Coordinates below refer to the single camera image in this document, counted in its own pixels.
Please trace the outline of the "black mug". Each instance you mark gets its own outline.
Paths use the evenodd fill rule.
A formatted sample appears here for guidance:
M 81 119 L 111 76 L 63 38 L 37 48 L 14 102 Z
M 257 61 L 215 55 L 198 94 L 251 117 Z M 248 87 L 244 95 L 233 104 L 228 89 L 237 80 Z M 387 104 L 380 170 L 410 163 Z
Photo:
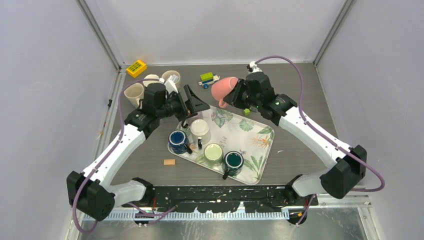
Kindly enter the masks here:
M 150 84 L 158 83 L 160 80 L 159 76 L 156 74 L 149 74 L 144 77 L 142 84 L 144 87 L 147 87 Z

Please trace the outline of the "pink mug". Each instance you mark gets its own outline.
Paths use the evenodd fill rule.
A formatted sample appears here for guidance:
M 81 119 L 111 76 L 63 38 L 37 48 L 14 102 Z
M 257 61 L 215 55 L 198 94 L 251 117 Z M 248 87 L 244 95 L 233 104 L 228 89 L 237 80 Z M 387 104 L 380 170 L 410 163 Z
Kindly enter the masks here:
M 235 87 L 238 82 L 238 78 L 231 76 L 218 80 L 211 87 L 212 97 L 218 101 L 220 108 L 225 108 L 228 104 L 224 102 L 224 97 L 227 96 Z

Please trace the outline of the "sea pattern beige mug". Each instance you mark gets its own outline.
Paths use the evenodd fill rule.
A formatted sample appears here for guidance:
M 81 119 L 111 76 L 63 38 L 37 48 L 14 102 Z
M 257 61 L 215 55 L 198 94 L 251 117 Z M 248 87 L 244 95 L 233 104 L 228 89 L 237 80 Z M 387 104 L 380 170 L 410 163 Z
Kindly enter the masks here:
M 164 72 L 161 76 L 165 81 L 171 80 L 177 88 L 181 85 L 181 75 L 176 70 L 168 70 Z

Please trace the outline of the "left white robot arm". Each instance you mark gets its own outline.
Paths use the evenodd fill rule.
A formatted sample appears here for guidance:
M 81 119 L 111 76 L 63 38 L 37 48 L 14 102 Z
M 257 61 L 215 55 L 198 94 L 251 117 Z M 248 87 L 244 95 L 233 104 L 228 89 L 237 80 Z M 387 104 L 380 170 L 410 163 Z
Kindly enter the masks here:
M 121 119 L 121 129 L 100 156 L 82 172 L 72 171 L 66 178 L 69 203 L 75 217 L 81 211 L 96 221 L 103 221 L 113 208 L 136 202 L 148 207 L 155 197 L 153 185 L 139 177 L 127 183 L 112 185 L 117 171 L 129 156 L 160 125 L 160 120 L 176 117 L 183 122 L 210 109 L 189 85 L 181 93 L 167 90 L 162 83 L 151 83 L 144 91 L 141 107 Z

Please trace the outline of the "tall beige mug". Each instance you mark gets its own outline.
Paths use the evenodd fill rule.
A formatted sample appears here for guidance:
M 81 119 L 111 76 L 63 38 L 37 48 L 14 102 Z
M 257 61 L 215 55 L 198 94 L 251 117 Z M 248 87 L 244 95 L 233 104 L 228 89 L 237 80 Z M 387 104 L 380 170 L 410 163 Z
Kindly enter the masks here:
M 145 87 L 137 82 L 127 87 L 123 94 L 126 99 L 136 108 L 141 107 L 141 101 L 144 99 Z

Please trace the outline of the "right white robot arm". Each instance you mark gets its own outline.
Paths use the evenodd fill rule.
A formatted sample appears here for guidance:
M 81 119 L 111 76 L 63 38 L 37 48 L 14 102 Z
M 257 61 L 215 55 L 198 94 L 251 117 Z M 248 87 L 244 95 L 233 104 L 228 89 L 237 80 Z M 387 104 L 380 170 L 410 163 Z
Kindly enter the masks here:
M 312 129 L 309 125 L 313 120 L 302 117 L 303 112 L 292 98 L 276 94 L 263 72 L 250 73 L 246 79 L 227 77 L 219 84 L 212 95 L 220 107 L 231 105 L 242 110 L 255 107 L 264 119 L 298 138 L 326 166 L 324 171 L 301 174 L 287 184 L 291 188 L 286 190 L 285 198 L 291 205 L 299 205 L 306 196 L 318 193 L 342 199 L 365 176 L 365 167 L 355 159 L 365 161 L 366 150 L 360 145 L 350 147 L 320 126 Z

